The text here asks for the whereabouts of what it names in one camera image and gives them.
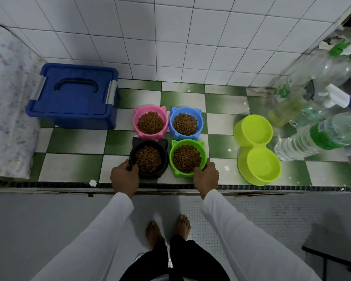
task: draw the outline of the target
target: black cat bowl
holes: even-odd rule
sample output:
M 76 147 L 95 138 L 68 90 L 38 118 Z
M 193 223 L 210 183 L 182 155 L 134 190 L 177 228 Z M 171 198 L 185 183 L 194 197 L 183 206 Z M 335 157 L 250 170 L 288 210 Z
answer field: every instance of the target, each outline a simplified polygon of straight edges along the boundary
M 161 177 L 168 168 L 169 165 L 169 154 L 167 152 L 168 140 L 160 139 L 159 141 L 146 140 L 143 141 L 137 137 L 132 138 L 132 150 L 130 152 L 129 162 L 133 166 L 136 164 L 136 153 L 142 150 L 144 147 L 153 147 L 159 151 L 161 164 L 151 173 L 141 172 L 139 170 L 140 178 L 159 178 Z

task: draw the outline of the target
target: white stain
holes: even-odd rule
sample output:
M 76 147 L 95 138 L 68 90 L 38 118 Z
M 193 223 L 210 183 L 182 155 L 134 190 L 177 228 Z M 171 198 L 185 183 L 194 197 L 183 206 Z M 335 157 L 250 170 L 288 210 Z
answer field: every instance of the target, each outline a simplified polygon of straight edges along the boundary
M 98 184 L 96 180 L 91 179 L 91 181 L 88 183 L 90 186 L 92 187 L 96 187 L 96 185 Z

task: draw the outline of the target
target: white sleeve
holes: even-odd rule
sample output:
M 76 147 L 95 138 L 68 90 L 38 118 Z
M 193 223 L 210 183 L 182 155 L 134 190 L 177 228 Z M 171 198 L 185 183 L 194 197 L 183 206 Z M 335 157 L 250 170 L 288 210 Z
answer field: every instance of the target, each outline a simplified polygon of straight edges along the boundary
M 98 217 L 32 281 L 105 280 L 122 226 L 133 209 L 126 194 L 116 193 Z
M 217 190 L 204 198 L 202 213 L 219 236 L 239 281 L 321 281 L 313 269 L 248 221 Z

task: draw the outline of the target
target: person's left hand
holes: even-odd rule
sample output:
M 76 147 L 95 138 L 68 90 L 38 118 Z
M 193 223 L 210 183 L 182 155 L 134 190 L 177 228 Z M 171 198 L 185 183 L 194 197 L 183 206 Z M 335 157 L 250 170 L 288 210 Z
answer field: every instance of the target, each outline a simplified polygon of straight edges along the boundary
M 122 192 L 131 198 L 139 187 L 139 167 L 133 165 L 131 171 L 128 171 L 126 169 L 128 165 L 129 160 L 126 160 L 118 167 L 114 167 L 110 175 L 110 181 L 116 193 Z

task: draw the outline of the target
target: storage box lid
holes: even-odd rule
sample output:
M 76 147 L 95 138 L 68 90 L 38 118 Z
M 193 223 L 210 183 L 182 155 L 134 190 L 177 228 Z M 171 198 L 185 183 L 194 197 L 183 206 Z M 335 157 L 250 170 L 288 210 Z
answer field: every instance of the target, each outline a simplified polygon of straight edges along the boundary
M 41 92 L 26 107 L 33 117 L 104 115 L 118 80 L 114 68 L 55 63 L 45 64 L 40 75 L 46 77 Z

